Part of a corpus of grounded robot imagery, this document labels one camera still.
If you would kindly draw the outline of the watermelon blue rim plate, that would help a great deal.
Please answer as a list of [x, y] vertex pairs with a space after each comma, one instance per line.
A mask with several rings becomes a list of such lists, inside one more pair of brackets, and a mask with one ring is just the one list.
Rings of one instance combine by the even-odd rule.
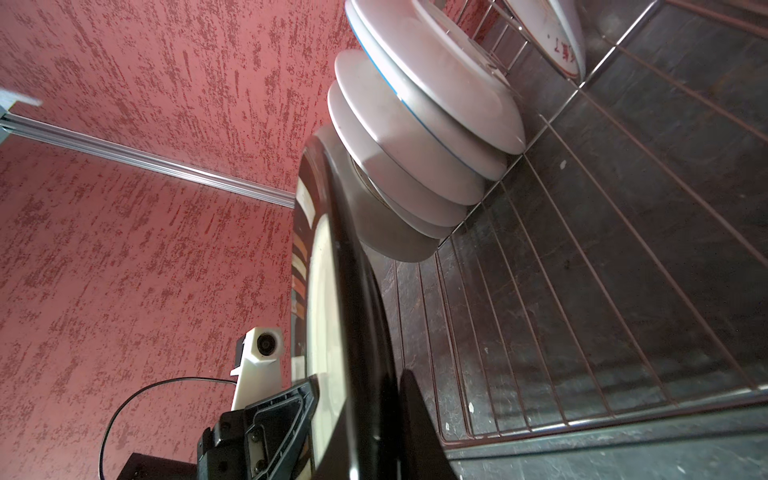
[[334, 68], [342, 95], [355, 117], [398, 166], [453, 203], [473, 205], [482, 198], [482, 178], [408, 111], [364, 52], [341, 52]]

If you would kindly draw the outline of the black striped rim plate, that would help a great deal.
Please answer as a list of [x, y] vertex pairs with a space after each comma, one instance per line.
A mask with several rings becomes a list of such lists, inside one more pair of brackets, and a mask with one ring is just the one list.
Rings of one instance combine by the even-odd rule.
[[403, 479], [399, 380], [383, 300], [344, 186], [331, 126], [305, 142], [292, 245], [291, 355], [319, 402], [304, 479]]

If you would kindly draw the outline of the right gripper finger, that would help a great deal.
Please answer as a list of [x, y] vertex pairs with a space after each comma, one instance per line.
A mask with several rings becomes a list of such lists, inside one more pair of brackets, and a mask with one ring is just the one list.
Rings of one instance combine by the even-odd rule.
[[456, 480], [457, 476], [441, 447], [411, 370], [402, 371], [398, 391], [402, 425], [402, 478]]

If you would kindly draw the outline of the large plain white plate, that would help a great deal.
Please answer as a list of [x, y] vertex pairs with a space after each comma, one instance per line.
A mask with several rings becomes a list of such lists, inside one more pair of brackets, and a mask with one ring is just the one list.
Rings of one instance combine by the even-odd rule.
[[567, 78], [582, 81], [586, 50], [573, 0], [508, 0], [512, 16], [536, 47]]

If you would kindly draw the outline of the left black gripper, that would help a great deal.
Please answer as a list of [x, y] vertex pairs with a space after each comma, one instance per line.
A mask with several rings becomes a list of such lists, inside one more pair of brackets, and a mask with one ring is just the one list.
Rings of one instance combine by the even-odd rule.
[[318, 402], [318, 382], [311, 376], [223, 413], [199, 438], [195, 463], [133, 453], [117, 478], [292, 479]]

